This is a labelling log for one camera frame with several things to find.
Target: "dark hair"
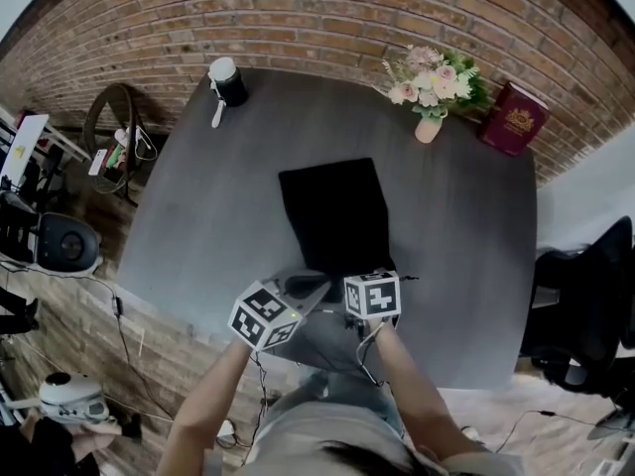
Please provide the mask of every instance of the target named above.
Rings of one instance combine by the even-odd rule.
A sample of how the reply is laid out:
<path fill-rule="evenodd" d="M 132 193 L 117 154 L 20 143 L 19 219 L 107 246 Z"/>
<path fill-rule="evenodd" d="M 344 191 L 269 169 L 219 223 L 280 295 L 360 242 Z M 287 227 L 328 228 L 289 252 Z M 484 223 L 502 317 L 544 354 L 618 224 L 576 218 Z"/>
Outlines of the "dark hair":
<path fill-rule="evenodd" d="M 440 476 L 439 471 L 422 464 L 415 454 L 404 446 L 408 454 L 406 465 L 395 464 L 366 448 L 332 441 L 322 450 L 341 464 L 356 469 L 364 476 Z"/>

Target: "cable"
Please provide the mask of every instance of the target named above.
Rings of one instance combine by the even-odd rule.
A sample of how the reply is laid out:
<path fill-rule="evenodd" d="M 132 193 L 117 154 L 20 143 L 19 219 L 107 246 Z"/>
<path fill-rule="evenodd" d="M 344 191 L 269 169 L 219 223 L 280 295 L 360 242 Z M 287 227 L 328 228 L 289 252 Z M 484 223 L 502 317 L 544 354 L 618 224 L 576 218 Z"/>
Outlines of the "cable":
<path fill-rule="evenodd" d="M 249 359 L 253 361 L 258 367 L 259 377 L 260 377 L 260 388 L 262 389 L 262 401 L 260 403 L 260 413 L 258 414 L 258 419 L 256 420 L 256 427 L 254 428 L 254 433 L 251 436 L 251 446 L 253 446 L 254 441 L 256 440 L 256 433 L 258 432 L 258 428 L 260 428 L 260 421 L 262 420 L 263 416 L 267 412 L 267 409 L 269 408 L 267 407 L 267 387 L 265 386 L 265 378 L 267 377 L 267 371 L 260 363 L 260 358 L 258 357 L 258 353 L 256 353 L 256 358 L 254 358 L 253 356 L 250 356 Z"/>
<path fill-rule="evenodd" d="M 166 408 L 164 408 L 159 403 L 159 401 L 155 399 L 155 396 L 152 394 L 152 391 L 150 390 L 150 387 L 148 386 L 148 382 L 146 381 L 146 378 L 144 378 L 141 372 L 139 372 L 132 365 L 132 362 L 130 361 L 130 353 L 128 352 L 128 344 L 126 343 L 126 338 L 123 336 L 123 330 L 121 329 L 121 314 L 116 313 L 115 317 L 117 318 L 117 327 L 119 328 L 119 335 L 121 336 L 121 341 L 123 342 L 123 348 L 124 348 L 124 351 L 126 352 L 126 361 L 128 362 L 128 367 L 130 367 L 130 370 L 132 370 L 137 375 L 137 377 L 141 380 L 144 388 L 146 389 L 146 393 L 148 394 L 148 397 L 155 404 L 155 406 L 157 406 L 161 411 L 163 411 L 166 415 L 168 415 L 168 417 L 171 420 L 174 420 L 174 417 L 168 412 L 168 410 L 166 410 Z"/>
<path fill-rule="evenodd" d="M 533 414 L 536 414 L 536 415 L 541 415 L 543 417 L 561 417 L 563 419 L 569 419 L 571 421 L 575 421 L 576 423 L 580 423 L 580 424 L 587 424 L 589 426 L 598 426 L 596 423 L 589 423 L 588 421 L 582 421 L 581 419 L 577 419 L 575 417 L 558 415 L 557 413 L 554 413 L 553 411 L 536 411 L 536 410 L 525 411 L 524 413 L 522 413 L 520 415 L 520 417 L 518 419 L 516 419 L 516 422 L 514 423 L 514 426 L 512 426 L 512 429 L 510 430 L 510 432 L 507 434 L 507 437 L 505 437 L 505 440 L 503 441 L 503 443 L 498 447 L 498 449 L 496 451 L 494 451 L 494 453 L 499 453 L 500 450 L 505 447 L 505 445 L 507 444 L 507 441 L 509 441 L 509 439 L 513 435 L 513 433 L 516 430 L 516 427 L 518 426 L 518 424 L 521 422 L 521 420 L 526 415 L 528 415 L 530 413 L 533 413 Z M 626 433 L 634 433 L 633 430 L 629 430 L 627 428 L 615 428 L 613 426 L 598 426 L 598 427 L 599 428 L 606 428 L 607 430 L 615 430 L 615 431 L 626 432 Z"/>
<path fill-rule="evenodd" d="M 238 441 L 236 440 L 236 439 L 237 439 L 237 437 L 236 437 L 236 433 L 234 432 L 234 433 L 232 434 L 232 436 L 233 436 L 233 439 L 234 439 L 233 443 L 231 443 L 231 444 L 225 444 L 225 443 L 224 443 L 225 441 L 221 441 L 221 440 L 217 437 L 217 438 L 216 438 L 216 444 L 218 444 L 218 445 L 219 445 L 222 449 L 231 449 L 231 448 L 235 448 L 235 447 L 238 445 Z"/>
<path fill-rule="evenodd" d="M 386 321 L 382 320 L 379 323 L 379 325 L 374 330 L 372 330 L 370 332 L 370 334 L 359 343 L 359 345 L 357 346 L 357 349 L 355 350 L 355 356 L 357 357 L 357 363 L 359 363 L 359 366 L 361 367 L 361 369 L 366 373 L 366 375 L 368 376 L 368 379 L 370 379 L 375 386 L 381 386 L 381 384 L 379 384 L 379 382 L 373 377 L 373 375 L 370 373 L 370 371 L 366 368 L 366 365 L 364 365 L 364 362 L 359 357 L 359 350 L 364 346 L 364 344 L 366 342 L 368 342 L 369 340 L 375 338 L 375 335 L 377 335 L 377 333 L 384 326 L 384 324 L 386 324 Z"/>
<path fill-rule="evenodd" d="M 127 139 L 130 138 L 130 128 L 126 129 L 126 136 Z M 135 137 L 135 157 L 137 159 L 139 159 L 140 161 L 155 161 L 157 159 L 157 157 L 159 157 L 159 152 L 157 150 L 157 147 L 155 146 L 155 144 L 152 142 L 152 140 L 150 139 L 150 136 L 148 136 L 148 134 L 146 133 L 146 131 L 144 131 L 141 127 L 139 127 L 137 125 L 137 136 Z M 146 145 L 146 147 L 150 150 L 153 151 L 155 153 L 154 157 L 152 158 L 146 158 L 146 157 L 142 157 L 139 155 L 139 151 L 137 150 L 139 148 L 139 142 L 143 142 L 144 145 Z"/>
<path fill-rule="evenodd" d="M 11 269 L 7 268 L 6 266 L 4 266 L 5 264 L 10 264 L 11 266 L 15 266 L 15 267 L 19 267 L 19 268 L 17 270 L 11 270 Z M 76 277 L 76 276 L 64 276 L 64 275 L 50 274 L 50 273 L 44 272 L 42 270 L 38 270 L 37 268 L 31 268 L 29 266 L 18 265 L 16 263 L 14 263 L 13 261 L 6 261 L 6 260 L 5 261 L 0 261 L 0 266 L 2 266 L 2 268 L 4 268 L 10 274 L 35 272 L 37 274 L 46 275 L 47 277 L 55 277 L 57 279 L 75 279 L 76 281 L 87 279 L 89 281 L 93 281 L 93 282 L 97 282 L 99 284 L 102 284 L 105 288 L 108 288 L 110 290 L 110 292 L 112 293 L 112 297 L 113 298 L 117 298 L 117 293 L 115 292 L 115 290 L 113 290 L 105 282 L 100 281 L 99 279 L 96 279 L 95 277 Z"/>

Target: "book cover emblem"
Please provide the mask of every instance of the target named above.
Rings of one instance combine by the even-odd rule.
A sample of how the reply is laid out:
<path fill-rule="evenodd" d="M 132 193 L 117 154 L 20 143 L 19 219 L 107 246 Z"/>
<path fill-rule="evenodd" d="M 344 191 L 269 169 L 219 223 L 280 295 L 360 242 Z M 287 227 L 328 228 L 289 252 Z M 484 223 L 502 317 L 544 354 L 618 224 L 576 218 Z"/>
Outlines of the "book cover emblem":
<path fill-rule="evenodd" d="M 514 108 L 513 111 L 507 114 L 505 120 L 512 127 L 509 128 L 508 125 L 505 125 L 505 128 L 516 134 L 518 134 L 518 131 L 521 131 L 521 133 L 530 132 L 534 127 L 534 119 L 526 109 Z"/>

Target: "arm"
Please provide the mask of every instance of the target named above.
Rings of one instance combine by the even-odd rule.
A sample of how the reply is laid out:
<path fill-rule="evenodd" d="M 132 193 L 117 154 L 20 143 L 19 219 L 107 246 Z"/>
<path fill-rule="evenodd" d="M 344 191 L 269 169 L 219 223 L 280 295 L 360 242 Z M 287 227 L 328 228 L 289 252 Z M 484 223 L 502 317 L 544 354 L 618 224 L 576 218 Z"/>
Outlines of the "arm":
<path fill-rule="evenodd" d="M 40 411 L 37 409 L 29 410 L 29 415 L 20 425 L 20 433 L 29 441 L 33 442 L 33 436 L 36 432 L 36 424 L 42 419 Z"/>
<path fill-rule="evenodd" d="M 484 448 L 460 431 L 435 385 L 415 365 L 392 324 L 376 336 L 379 354 L 406 430 L 417 449 L 425 446 L 440 461 Z"/>
<path fill-rule="evenodd" d="M 198 476 L 233 401 L 251 348 L 231 342 L 181 405 L 159 463 L 159 476 Z"/>

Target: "white marker cube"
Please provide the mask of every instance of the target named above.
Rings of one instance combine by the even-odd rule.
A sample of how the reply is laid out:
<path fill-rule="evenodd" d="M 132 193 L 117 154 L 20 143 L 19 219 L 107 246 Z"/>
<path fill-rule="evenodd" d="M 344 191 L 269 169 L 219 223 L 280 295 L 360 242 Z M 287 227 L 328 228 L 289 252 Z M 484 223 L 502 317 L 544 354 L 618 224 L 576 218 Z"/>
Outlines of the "white marker cube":
<path fill-rule="evenodd" d="M 344 279 L 346 311 L 361 319 L 401 313 L 396 272 L 378 272 Z"/>
<path fill-rule="evenodd" d="M 302 320 L 262 283 L 238 297 L 227 325 L 256 351 L 287 342 Z"/>

